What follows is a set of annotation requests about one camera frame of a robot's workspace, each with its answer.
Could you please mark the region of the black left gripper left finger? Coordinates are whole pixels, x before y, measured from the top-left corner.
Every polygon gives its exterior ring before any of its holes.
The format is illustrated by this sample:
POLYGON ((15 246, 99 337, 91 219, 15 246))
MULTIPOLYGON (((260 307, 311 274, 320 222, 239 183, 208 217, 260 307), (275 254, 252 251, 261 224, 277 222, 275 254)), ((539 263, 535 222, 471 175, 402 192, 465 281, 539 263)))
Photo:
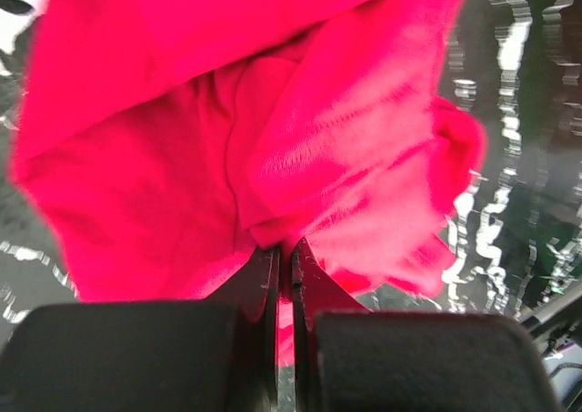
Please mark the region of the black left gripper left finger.
POLYGON ((32 311, 1 353, 4 411, 274 411, 280 252, 202 300, 32 311))

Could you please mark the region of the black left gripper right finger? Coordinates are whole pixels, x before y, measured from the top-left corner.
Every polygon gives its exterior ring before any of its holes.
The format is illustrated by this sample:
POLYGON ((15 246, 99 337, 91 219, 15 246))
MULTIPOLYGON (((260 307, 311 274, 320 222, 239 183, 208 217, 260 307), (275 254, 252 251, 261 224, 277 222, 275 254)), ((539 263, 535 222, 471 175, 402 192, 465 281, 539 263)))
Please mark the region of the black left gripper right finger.
POLYGON ((558 411, 528 332, 483 314, 373 312, 291 257, 300 411, 558 411))

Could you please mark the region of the red t shirt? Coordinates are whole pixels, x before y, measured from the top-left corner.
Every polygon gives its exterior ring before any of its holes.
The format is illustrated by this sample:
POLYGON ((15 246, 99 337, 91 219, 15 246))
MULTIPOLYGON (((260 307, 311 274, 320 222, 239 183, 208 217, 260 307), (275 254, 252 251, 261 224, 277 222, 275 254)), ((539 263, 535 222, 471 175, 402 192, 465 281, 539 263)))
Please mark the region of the red t shirt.
POLYGON ((305 239, 438 296, 486 148, 438 93, 464 0, 48 0, 10 173, 84 302, 201 299, 305 239))

